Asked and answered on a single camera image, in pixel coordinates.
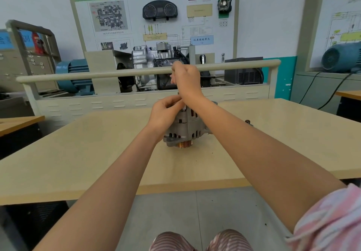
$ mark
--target pink and white striped shirt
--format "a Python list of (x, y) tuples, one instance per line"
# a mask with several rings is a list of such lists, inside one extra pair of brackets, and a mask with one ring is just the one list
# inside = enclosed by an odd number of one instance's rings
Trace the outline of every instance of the pink and white striped shirt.
[(305, 213), (286, 241), (295, 251), (361, 251), (361, 189), (350, 184), (328, 194)]

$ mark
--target leg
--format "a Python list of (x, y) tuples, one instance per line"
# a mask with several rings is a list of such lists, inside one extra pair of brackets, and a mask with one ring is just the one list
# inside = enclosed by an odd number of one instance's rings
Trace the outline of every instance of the leg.
[(173, 232), (159, 234), (153, 241), (149, 251), (197, 251), (182, 236)]
[(206, 251), (253, 251), (253, 249), (241, 233), (227, 229), (214, 237)]

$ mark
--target teal stripe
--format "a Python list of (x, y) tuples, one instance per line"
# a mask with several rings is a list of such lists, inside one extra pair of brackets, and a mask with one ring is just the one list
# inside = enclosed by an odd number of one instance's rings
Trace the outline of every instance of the teal stripe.
[[(289, 100), (291, 98), (292, 82), (295, 73), (297, 56), (275, 57), (275, 58), (265, 58), (265, 59), (281, 60), (281, 65), (278, 67), (275, 98), (283, 98)], [(263, 68), (262, 71), (265, 76), (265, 79), (267, 79), (268, 68)]]

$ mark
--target person's right hand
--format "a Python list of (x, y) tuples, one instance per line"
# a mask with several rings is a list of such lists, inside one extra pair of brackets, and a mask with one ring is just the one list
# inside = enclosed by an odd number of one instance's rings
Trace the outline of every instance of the person's right hand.
[(177, 85), (186, 105), (190, 106), (192, 101), (204, 97), (200, 84), (201, 76), (196, 66), (176, 61), (173, 63), (172, 71), (171, 82)]

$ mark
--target blue sign with chinese text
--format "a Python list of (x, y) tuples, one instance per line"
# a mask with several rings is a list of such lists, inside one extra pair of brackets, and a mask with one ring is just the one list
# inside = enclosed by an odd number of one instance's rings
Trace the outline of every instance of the blue sign with chinese text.
[(191, 44), (199, 45), (213, 45), (213, 36), (191, 36)]
[[(34, 43), (33, 43), (33, 40), (31, 39), (31, 31), (21, 30), (20, 33), (23, 38), (25, 47), (33, 48)], [(13, 48), (14, 48), (14, 46), (11, 43), (9, 34), (6, 31), (1, 31), (0, 32), (0, 50), (9, 50), (9, 49), (13, 49)]]

